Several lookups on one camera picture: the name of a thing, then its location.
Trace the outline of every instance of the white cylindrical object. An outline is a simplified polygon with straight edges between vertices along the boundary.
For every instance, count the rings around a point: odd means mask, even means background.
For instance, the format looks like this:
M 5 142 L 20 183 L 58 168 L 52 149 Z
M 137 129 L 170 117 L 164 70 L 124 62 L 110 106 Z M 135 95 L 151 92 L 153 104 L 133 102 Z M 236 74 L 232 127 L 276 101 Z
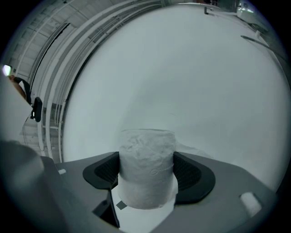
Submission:
M 126 205 L 154 209 L 169 201 L 175 150 L 174 132 L 153 129 L 122 131 L 118 194 Z

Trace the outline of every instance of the toilet paper roll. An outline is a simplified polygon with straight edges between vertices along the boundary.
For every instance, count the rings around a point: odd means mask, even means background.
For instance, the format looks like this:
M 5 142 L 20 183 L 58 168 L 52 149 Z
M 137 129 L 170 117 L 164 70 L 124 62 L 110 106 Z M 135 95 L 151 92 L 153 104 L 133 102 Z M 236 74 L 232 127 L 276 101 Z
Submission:
M 126 205 L 154 209 L 169 201 L 175 150 L 174 132 L 153 129 L 122 131 L 118 194 Z

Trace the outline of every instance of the white paper roll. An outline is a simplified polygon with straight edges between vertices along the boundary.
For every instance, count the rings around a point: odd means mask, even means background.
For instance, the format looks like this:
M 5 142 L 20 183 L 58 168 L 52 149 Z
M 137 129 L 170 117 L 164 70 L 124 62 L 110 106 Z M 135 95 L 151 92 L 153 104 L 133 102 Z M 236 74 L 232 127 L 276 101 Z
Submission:
M 154 209 L 169 201 L 175 150 L 174 132 L 153 129 L 122 131 L 118 194 L 126 205 Z

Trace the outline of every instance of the person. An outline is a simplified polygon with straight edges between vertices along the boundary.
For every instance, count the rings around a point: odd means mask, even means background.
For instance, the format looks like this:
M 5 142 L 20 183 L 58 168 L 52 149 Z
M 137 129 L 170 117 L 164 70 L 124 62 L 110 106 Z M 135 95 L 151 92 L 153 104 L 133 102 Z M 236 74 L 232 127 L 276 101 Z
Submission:
M 30 85 L 27 81 L 23 80 L 22 78 L 15 77 L 14 75 L 8 76 L 11 83 L 15 87 L 15 89 L 20 93 L 20 95 L 29 103 L 31 104 L 31 97 L 30 97 Z

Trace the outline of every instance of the bright light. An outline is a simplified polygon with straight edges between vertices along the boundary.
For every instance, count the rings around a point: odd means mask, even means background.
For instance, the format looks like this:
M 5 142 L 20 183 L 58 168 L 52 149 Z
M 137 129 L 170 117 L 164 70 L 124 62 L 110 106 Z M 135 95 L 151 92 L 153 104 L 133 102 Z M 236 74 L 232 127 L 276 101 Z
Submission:
M 11 67 L 8 66 L 8 65 L 4 65 L 3 68 L 2 68 L 2 71 L 3 71 L 3 74 L 4 74 L 5 76 L 8 76 L 8 75 L 10 75 Z

